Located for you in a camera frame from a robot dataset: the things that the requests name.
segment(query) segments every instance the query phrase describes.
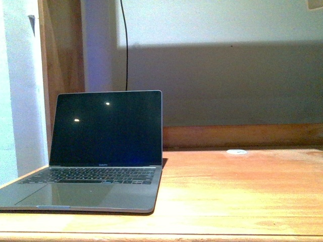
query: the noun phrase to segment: wooden panel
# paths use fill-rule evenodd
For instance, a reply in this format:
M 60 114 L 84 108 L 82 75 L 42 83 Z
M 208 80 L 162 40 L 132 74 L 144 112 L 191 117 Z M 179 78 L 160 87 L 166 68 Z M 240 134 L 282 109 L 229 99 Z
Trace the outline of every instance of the wooden panel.
M 38 0 L 48 146 L 57 95 L 84 92 L 80 0 Z
M 323 144 L 323 124 L 165 127 L 164 148 Z

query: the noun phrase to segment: laptop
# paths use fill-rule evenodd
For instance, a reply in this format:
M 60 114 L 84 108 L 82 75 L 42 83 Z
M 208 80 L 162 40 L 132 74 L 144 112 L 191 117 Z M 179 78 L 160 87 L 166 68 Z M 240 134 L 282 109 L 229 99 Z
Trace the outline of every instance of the laptop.
M 162 150 L 160 91 L 60 94 L 49 166 L 0 189 L 0 210 L 151 213 Z

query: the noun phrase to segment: desk surface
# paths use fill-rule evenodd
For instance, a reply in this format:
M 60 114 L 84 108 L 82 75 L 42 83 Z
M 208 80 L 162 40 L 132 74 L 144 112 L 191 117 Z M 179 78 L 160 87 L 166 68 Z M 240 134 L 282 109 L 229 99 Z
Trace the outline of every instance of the desk surface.
M 0 241 L 323 241 L 323 149 L 164 158 L 152 215 L 0 214 Z

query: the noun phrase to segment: laptop screen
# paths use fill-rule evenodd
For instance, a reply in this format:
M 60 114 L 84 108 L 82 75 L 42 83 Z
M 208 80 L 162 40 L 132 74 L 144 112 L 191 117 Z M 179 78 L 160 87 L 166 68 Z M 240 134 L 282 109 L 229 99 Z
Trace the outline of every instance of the laptop screen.
M 160 91 L 60 94 L 49 164 L 161 165 L 161 95 Z

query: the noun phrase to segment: wire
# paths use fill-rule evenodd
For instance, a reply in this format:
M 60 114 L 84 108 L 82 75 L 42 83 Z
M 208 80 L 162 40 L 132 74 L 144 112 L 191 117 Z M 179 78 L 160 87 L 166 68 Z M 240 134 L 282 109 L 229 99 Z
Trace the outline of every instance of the wire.
M 125 17 L 125 12 L 123 10 L 123 5 L 122 5 L 122 0 L 120 0 L 120 4 L 121 4 L 121 10 L 122 10 L 122 16 L 123 16 L 123 22 L 125 24 L 125 32 L 126 32 L 126 47 L 127 47 L 127 63 L 126 63 L 126 91 L 128 91 L 128 62 L 129 62 L 129 51 L 128 51 L 128 32 L 127 32 L 127 24 L 126 24 L 126 17 Z

